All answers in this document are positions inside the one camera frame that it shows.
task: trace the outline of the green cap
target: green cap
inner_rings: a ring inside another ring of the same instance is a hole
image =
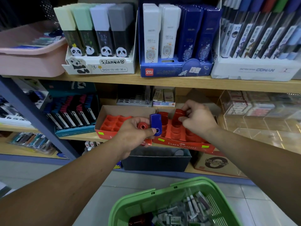
[[[78,30],[93,29],[93,22],[90,14],[90,8],[93,6],[93,4],[85,4],[71,7]]]
[[[272,10],[273,13],[280,13],[283,11],[288,0],[278,0]]]

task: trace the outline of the pink plastic basket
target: pink plastic basket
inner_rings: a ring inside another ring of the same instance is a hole
[[[65,70],[66,39],[38,49],[11,48],[42,37],[57,26],[52,21],[40,21],[0,32],[0,74],[55,77]]]

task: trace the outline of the blue display box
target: blue display box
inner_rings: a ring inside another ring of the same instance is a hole
[[[139,37],[139,61],[141,77],[178,77],[178,76],[209,76],[213,67],[213,58],[209,61],[200,62],[198,59],[191,58],[186,62],[178,62],[175,54],[171,59],[161,59],[158,57],[157,63],[145,63],[144,57],[144,30],[143,30],[143,3],[185,3],[183,0],[140,0],[138,8],[138,37]]]

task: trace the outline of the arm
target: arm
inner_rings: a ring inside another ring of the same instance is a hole
[[[0,225],[72,225],[116,163],[155,129],[139,130],[135,117],[117,135],[84,156],[0,199]]]
[[[301,155],[220,128],[209,108],[188,100],[179,118],[184,127],[213,144],[266,193],[285,214],[301,225]]]

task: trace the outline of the white display box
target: white display box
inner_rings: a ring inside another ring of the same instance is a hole
[[[73,56],[68,47],[66,54],[67,64],[63,64],[63,68],[68,74],[134,74],[138,44],[137,24],[136,18],[134,46],[128,57],[121,58],[117,57],[116,54],[113,57],[103,57],[101,55]]]
[[[222,58],[220,56],[220,29],[213,44],[214,65],[211,77],[216,79],[240,79],[287,82],[301,68],[299,60]]]

